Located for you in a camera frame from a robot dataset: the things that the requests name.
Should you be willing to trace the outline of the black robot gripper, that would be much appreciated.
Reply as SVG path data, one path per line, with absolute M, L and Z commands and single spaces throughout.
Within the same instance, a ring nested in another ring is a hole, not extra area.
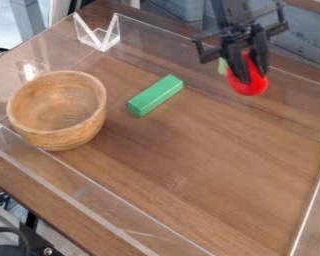
M 212 1 L 218 29 L 192 38 L 200 63 L 223 57 L 234 75 L 250 83 L 250 70 L 242 49 L 250 48 L 251 58 L 262 76 L 269 71 L 267 40 L 289 29 L 282 1 L 251 10 L 249 1 Z

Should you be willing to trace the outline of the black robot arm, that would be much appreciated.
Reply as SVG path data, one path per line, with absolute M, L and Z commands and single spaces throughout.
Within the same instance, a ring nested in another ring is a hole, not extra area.
M 269 70 L 269 40 L 289 30 L 282 0 L 263 11 L 251 10 L 250 0 L 211 0 L 218 30 L 204 32 L 192 38 L 202 64 L 222 57 L 236 78 L 251 82 L 250 66 L 243 55 L 249 50 L 258 73 L 266 76 Z

